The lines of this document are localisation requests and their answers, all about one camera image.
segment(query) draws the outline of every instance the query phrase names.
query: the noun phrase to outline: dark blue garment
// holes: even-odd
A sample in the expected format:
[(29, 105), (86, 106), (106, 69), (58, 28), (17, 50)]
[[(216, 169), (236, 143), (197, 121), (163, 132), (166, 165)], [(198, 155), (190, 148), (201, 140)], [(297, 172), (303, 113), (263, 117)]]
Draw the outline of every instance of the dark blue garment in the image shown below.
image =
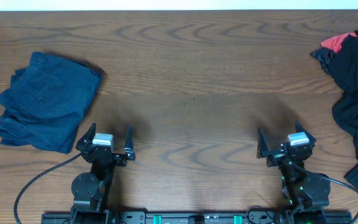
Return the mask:
[(1, 144), (69, 153), (100, 78), (80, 63), (34, 52), (30, 65), (16, 70), (11, 87), (0, 94), (6, 108)]

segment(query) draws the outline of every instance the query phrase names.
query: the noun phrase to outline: blue cloth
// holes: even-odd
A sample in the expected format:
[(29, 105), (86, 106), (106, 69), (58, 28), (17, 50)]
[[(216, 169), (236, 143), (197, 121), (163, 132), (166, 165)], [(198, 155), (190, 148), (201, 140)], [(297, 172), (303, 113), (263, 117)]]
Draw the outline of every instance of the blue cloth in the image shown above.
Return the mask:
[(78, 62), (34, 52), (30, 65), (16, 70), (11, 87), (0, 94), (6, 108), (1, 144), (69, 153), (100, 78)]

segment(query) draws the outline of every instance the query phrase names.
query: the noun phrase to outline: wooden table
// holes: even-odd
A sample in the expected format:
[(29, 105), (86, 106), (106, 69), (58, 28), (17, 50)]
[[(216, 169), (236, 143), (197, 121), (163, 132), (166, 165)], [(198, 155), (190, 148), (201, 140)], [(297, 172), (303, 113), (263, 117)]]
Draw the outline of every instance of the wooden table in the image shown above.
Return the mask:
[[(116, 170), (112, 208), (276, 208), (281, 175), (256, 159), (257, 128), (274, 144), (299, 119), (317, 138), (306, 168), (344, 181), (357, 163), (331, 107), (341, 90), (309, 52), (358, 29), (358, 11), (0, 12), (0, 92), (33, 51), (88, 60), (105, 71), (78, 137), (92, 122), (123, 151), (134, 127), (135, 162)], [(0, 115), (4, 108), (0, 105)], [(34, 176), (77, 154), (0, 145), (0, 223)], [(35, 182), (19, 204), (23, 223), (69, 211), (83, 159)], [(331, 209), (358, 196), (331, 184)]]

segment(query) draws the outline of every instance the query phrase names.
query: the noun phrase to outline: pink cloth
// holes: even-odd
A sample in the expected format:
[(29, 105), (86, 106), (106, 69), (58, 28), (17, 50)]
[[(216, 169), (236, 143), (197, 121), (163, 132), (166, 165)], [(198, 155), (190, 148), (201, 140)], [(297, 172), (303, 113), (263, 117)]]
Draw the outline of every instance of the pink cloth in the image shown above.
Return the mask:
[(326, 48), (329, 48), (331, 50), (333, 50), (335, 53), (338, 53), (341, 48), (342, 48), (342, 42), (343, 40), (348, 36), (348, 35), (351, 35), (353, 37), (357, 37), (357, 34), (355, 33), (346, 33), (346, 34), (341, 34), (341, 35), (337, 35), (335, 37), (331, 37), (331, 38), (328, 38), (326, 40), (324, 40), (322, 43), (321, 43), (321, 46), (323, 47), (326, 47)]

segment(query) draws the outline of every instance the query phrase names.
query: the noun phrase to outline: white wall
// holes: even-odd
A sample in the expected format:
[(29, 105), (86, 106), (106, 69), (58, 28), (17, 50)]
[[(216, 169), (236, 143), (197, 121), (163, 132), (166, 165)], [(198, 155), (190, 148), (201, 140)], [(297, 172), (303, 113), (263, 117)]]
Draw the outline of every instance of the white wall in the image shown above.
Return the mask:
[(0, 11), (358, 9), (358, 0), (0, 0)]

